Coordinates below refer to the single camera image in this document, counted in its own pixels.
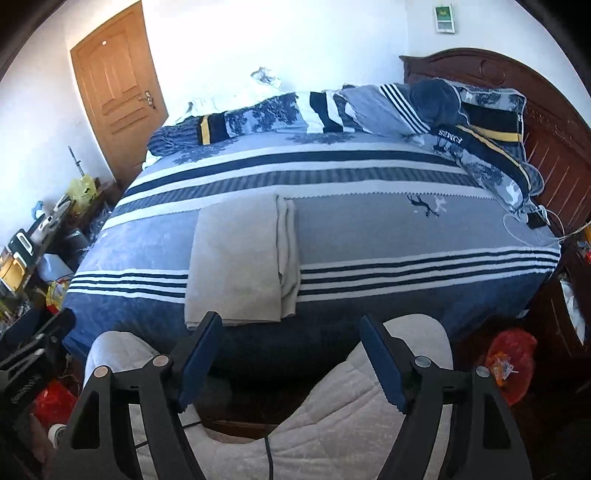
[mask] red plastic bag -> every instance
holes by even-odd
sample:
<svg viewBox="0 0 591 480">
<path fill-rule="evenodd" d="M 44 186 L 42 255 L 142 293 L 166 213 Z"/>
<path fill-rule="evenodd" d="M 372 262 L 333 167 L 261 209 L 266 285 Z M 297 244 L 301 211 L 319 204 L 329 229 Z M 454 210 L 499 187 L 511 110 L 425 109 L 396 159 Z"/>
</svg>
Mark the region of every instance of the red plastic bag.
<svg viewBox="0 0 591 480">
<path fill-rule="evenodd" d="M 68 423 L 76 405 L 76 397 L 57 380 L 52 380 L 47 388 L 35 399 L 35 416 L 48 430 L 56 423 Z"/>
<path fill-rule="evenodd" d="M 488 349 L 485 366 L 493 374 L 500 361 L 510 362 L 513 367 L 513 371 L 504 380 L 498 381 L 509 405 L 519 402 L 530 387 L 534 376 L 534 349 L 537 344 L 535 337 L 524 330 L 513 328 L 497 335 Z"/>
</svg>

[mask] yellow stripe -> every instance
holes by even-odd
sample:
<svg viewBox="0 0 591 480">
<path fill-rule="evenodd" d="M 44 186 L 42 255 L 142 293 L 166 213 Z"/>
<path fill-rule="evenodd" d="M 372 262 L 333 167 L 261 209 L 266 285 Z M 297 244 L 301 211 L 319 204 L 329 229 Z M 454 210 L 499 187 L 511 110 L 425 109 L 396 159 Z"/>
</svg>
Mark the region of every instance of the yellow stripe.
<svg viewBox="0 0 591 480">
<path fill-rule="evenodd" d="M 487 140 L 484 137 L 481 137 L 480 135 L 478 135 L 476 132 L 473 132 L 469 128 L 466 128 L 463 125 L 456 125 L 456 127 L 458 127 L 460 130 L 462 130 L 462 131 L 464 131 L 464 132 L 472 135 L 474 138 L 476 138 L 477 140 L 479 140 L 482 143 L 484 143 L 487 147 L 493 149 L 496 152 L 499 152 L 501 155 L 504 155 L 506 158 L 508 158 L 509 160 L 511 160 L 515 164 L 515 166 L 521 170 L 521 173 L 524 175 L 525 179 L 527 180 L 527 186 L 531 190 L 530 178 L 528 177 L 526 171 L 523 169 L 523 167 L 521 166 L 521 164 L 516 159 L 514 159 L 513 157 L 511 157 L 502 148 L 497 147 L 494 143 L 490 142 L 489 140 Z"/>
<path fill-rule="evenodd" d="M 520 134 L 512 134 L 507 132 L 499 132 L 497 130 L 488 130 L 487 128 L 482 127 L 474 127 L 481 135 L 484 135 L 486 138 L 492 138 L 493 140 L 498 140 L 500 142 L 521 142 L 523 141 L 523 135 Z"/>
<path fill-rule="evenodd" d="M 207 123 L 207 119 L 209 115 L 203 115 L 201 119 L 201 141 L 203 145 L 209 145 L 212 142 L 212 139 L 209 135 L 209 123 Z"/>
</svg>

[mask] black cable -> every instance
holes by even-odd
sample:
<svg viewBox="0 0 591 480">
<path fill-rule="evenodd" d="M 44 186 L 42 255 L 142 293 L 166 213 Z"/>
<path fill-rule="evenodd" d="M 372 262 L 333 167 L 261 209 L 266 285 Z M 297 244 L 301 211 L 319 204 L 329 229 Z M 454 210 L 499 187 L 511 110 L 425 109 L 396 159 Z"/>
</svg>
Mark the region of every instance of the black cable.
<svg viewBox="0 0 591 480">
<path fill-rule="evenodd" d="M 196 425 L 201 425 L 201 420 L 199 421 L 194 421 L 193 423 L 188 423 L 186 425 L 183 425 L 183 430 L 194 427 Z M 138 443 L 137 445 L 135 445 L 135 449 L 137 450 L 140 447 L 145 447 L 148 444 L 148 441 L 146 440 L 145 442 L 142 443 Z"/>
<path fill-rule="evenodd" d="M 269 437 L 265 436 L 265 448 L 267 450 L 267 459 L 269 460 L 269 480 L 273 480 L 273 457 L 271 456 L 271 447 Z"/>
</svg>

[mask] wooden door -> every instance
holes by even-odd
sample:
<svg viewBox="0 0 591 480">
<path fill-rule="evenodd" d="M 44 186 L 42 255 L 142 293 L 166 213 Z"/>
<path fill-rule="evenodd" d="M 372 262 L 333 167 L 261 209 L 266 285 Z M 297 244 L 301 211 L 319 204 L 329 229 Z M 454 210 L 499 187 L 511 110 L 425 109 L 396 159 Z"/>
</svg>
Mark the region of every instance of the wooden door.
<svg viewBox="0 0 591 480">
<path fill-rule="evenodd" d="M 141 172 L 146 145 L 168 113 L 138 2 L 72 49 L 86 113 L 111 167 L 126 189 Z"/>
</svg>

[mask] door handle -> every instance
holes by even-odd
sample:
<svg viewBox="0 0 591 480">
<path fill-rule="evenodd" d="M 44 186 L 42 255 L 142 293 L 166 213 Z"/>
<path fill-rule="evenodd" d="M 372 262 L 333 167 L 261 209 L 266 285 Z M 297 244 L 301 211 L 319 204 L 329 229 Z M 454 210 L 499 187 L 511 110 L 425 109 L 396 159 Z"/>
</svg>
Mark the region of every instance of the door handle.
<svg viewBox="0 0 591 480">
<path fill-rule="evenodd" d="M 142 101 L 148 102 L 148 105 L 150 106 L 150 108 L 153 108 L 154 110 L 156 110 L 156 106 L 154 105 L 154 97 L 152 97 L 149 90 L 145 91 L 143 98 L 142 97 L 138 98 L 138 102 L 142 102 Z"/>
</svg>

